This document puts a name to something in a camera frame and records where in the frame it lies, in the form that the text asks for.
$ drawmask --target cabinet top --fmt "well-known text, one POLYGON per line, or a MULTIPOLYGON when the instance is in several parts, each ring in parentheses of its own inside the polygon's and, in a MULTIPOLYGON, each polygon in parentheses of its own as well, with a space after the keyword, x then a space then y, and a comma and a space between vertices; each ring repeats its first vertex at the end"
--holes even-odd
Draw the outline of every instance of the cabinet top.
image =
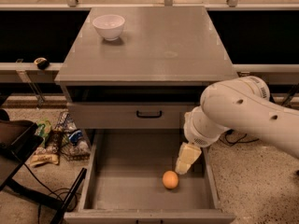
POLYGON ((55 81, 197 82, 237 77, 204 7, 94 7, 55 81), (120 38, 106 41, 93 19, 118 14, 120 38))

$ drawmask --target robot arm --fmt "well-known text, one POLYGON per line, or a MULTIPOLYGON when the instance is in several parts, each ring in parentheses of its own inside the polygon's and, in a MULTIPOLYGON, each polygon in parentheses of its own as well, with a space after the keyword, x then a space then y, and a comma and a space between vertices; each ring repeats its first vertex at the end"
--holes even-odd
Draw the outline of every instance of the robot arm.
POLYGON ((215 83, 205 89, 200 106, 186 113, 184 133, 189 141, 180 148, 176 166, 186 174, 220 135, 234 129, 248 133, 299 158, 299 111, 269 102, 270 92, 258 77, 215 83))

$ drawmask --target white bowl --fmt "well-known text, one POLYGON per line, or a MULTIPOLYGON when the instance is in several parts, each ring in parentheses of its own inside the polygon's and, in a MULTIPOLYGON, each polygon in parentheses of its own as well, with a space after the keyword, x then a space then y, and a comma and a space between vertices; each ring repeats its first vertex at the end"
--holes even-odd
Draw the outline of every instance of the white bowl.
POLYGON ((122 16, 107 14, 93 20, 95 31, 107 41, 119 38, 123 31, 125 19, 122 16))

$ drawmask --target drawer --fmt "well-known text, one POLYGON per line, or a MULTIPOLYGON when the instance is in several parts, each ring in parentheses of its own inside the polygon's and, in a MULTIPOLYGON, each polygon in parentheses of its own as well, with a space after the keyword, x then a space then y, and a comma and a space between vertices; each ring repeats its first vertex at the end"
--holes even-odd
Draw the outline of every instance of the drawer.
POLYGON ((93 152, 78 210, 68 223, 231 223, 218 197, 207 150, 178 187, 162 183, 174 170, 183 137, 179 130, 104 130, 93 152))
POLYGON ((81 129, 176 129, 182 128, 185 112, 194 105, 99 105, 69 103, 68 110, 81 129))

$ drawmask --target speckled floor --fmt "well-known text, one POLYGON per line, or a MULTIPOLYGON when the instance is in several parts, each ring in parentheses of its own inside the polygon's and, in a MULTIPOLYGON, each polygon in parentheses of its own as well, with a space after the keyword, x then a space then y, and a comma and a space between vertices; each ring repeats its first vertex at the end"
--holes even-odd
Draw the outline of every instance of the speckled floor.
MULTIPOLYGON (((52 123, 56 123, 60 112, 66 110, 55 105, 37 110, 33 104, 18 108, 10 99, 2 108, 11 119, 38 121, 47 118, 52 123)), ((230 139, 236 140, 241 135, 235 133, 230 139)), ((299 223, 299 176, 296 174, 299 160, 262 141, 232 147, 218 141, 211 146, 209 156, 221 210, 235 214, 234 224, 299 223)), ((59 165, 47 164, 32 168, 32 171, 51 189, 69 188, 87 164, 87 161, 69 162, 61 157, 59 165)), ((21 168, 14 178, 24 186, 48 193, 25 168, 21 168)), ((36 203, 20 199, 7 190, 0 192, 2 223, 38 223, 37 210, 36 203)), ((42 207, 40 223, 50 223, 53 215, 52 210, 42 207)))

